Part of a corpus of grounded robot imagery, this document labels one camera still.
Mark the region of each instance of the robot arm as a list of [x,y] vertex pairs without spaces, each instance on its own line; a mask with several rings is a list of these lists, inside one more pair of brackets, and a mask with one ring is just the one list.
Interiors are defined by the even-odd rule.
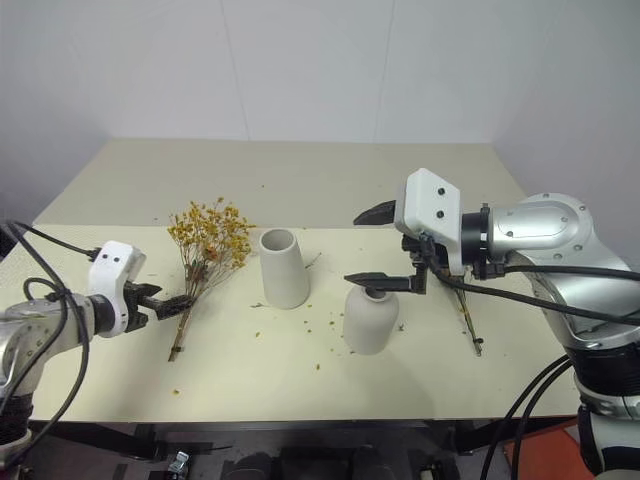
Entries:
[[[462,214],[460,192],[420,169],[407,179],[395,202],[358,216],[356,224],[394,223],[404,233],[416,275],[388,277],[360,273],[347,280],[378,290],[425,293],[428,266],[423,238],[435,242],[436,256],[452,275],[467,266],[476,278],[519,269],[534,296],[618,317],[640,309],[640,283],[620,278],[541,272],[541,266],[599,267],[629,271],[595,234],[581,202],[560,194],[541,194],[507,208],[484,205]],[[575,370],[583,407],[579,412],[583,457],[594,473],[615,468],[640,470],[640,326],[623,325],[543,310]]]
[[[89,340],[94,335],[114,337],[146,325],[148,316],[139,306],[155,311],[158,320],[186,310],[192,299],[186,295],[161,301],[152,298],[162,290],[156,285],[135,284],[145,256],[135,247],[107,242],[89,272],[89,295],[74,294]],[[18,380],[29,361],[54,335],[63,314],[61,302],[49,297],[34,299],[0,313],[0,470],[30,441],[27,429],[32,412],[31,399],[42,376],[44,364],[54,355],[81,345],[78,322],[71,309],[64,328],[50,346]]]

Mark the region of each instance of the dried flower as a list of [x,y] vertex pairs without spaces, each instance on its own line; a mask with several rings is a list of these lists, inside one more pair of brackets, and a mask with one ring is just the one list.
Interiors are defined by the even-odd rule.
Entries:
[[[170,218],[168,232],[180,249],[185,291],[194,300],[244,266],[251,252],[249,229],[255,225],[232,204],[224,205],[223,197],[213,207],[192,201],[189,210]],[[178,326],[170,361],[182,350],[189,316],[186,312]]]

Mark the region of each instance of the table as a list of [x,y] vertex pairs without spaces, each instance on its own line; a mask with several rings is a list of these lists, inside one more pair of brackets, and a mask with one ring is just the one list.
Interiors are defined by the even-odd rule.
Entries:
[[[45,231],[84,246],[115,239],[148,261],[138,280],[181,289],[177,248],[163,224],[188,200],[233,199],[261,227],[294,226],[312,293],[298,309],[266,303],[259,262],[197,307],[186,348],[166,357],[175,320],[155,320],[115,339],[97,338],[85,384],[65,415],[84,422],[259,422],[353,419],[456,419],[502,416],[529,380],[562,348],[533,307],[469,295],[477,358],[453,297],[434,278],[426,296],[401,295],[399,321],[381,354],[349,352],[340,338],[347,273],[411,272],[393,229],[353,229],[351,219],[393,198],[425,166],[462,190],[467,211],[513,203],[523,193],[486,145],[346,145],[193,140],[109,143],[38,218]],[[62,278],[85,291],[84,258],[34,240]],[[14,250],[0,264],[0,307],[22,300],[20,283],[39,273]],[[530,293],[520,276],[492,286]],[[46,419],[75,378],[79,350],[52,359],[34,398]],[[537,415],[574,415],[569,375],[545,394]]]

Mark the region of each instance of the white wall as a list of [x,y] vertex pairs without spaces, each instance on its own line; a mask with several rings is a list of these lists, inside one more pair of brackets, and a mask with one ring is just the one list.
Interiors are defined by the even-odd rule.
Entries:
[[0,2],[0,201],[26,220],[112,136],[490,142],[562,3]]
[[582,199],[640,268],[640,2],[569,0],[531,92],[496,149],[531,193]]

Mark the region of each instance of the white cylindrical vase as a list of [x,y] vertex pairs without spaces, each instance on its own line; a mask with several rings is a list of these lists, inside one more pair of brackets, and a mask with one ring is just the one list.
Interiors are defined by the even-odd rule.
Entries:
[[344,308],[344,341],[362,355],[381,352],[389,341],[399,310],[395,293],[353,287]]
[[293,233],[276,228],[260,236],[264,296],[273,307],[290,309],[309,296],[309,277]]

